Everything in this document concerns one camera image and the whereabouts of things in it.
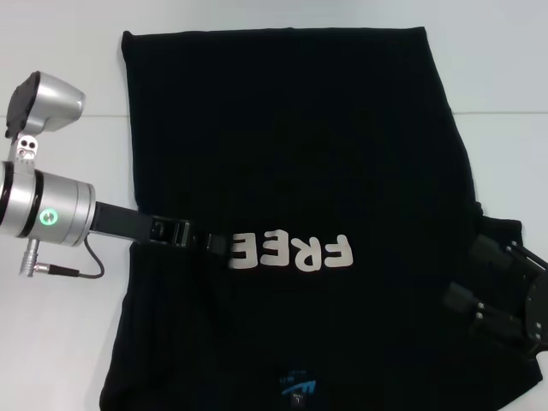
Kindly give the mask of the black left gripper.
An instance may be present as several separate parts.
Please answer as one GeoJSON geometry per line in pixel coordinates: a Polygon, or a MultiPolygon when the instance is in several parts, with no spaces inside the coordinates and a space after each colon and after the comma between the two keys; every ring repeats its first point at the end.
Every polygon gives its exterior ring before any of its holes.
{"type": "Polygon", "coordinates": [[[138,243],[157,243],[172,247],[191,247],[204,262],[227,267],[232,256],[225,235],[197,231],[192,235],[188,220],[149,216],[135,210],[97,202],[90,230],[100,235],[129,239],[138,243]]]}

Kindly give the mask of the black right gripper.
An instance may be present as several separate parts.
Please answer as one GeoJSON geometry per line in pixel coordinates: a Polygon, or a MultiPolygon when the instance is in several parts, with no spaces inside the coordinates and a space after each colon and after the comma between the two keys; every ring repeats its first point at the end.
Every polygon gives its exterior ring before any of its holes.
{"type": "Polygon", "coordinates": [[[536,356],[547,350],[547,262],[516,241],[506,246],[479,235],[470,257],[501,271],[520,272],[525,283],[522,317],[495,308],[476,298],[457,283],[451,283],[444,305],[465,316],[471,329],[502,343],[522,343],[523,356],[536,356]]]}

